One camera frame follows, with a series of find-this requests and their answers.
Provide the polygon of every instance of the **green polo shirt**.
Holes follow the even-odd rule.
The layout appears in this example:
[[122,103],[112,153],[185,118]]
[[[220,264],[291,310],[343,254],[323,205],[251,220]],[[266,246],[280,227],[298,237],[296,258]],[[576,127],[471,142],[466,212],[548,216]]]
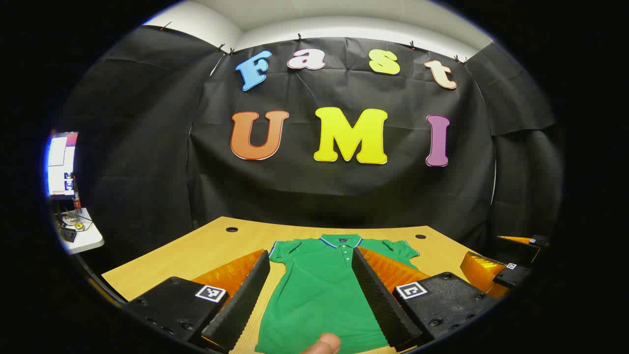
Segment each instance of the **green polo shirt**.
[[388,346],[352,270],[357,246],[417,269],[410,258],[420,254],[406,241],[362,239],[357,234],[276,241],[269,258],[284,263],[286,273],[264,312],[255,351],[298,354],[322,333],[341,339],[340,354]]

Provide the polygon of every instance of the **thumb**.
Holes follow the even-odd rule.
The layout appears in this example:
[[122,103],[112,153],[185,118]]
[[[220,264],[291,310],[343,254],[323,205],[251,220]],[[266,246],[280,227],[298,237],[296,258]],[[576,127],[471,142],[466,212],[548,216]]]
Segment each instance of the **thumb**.
[[338,354],[341,350],[341,339],[332,333],[323,333],[319,340],[309,346],[301,354]]

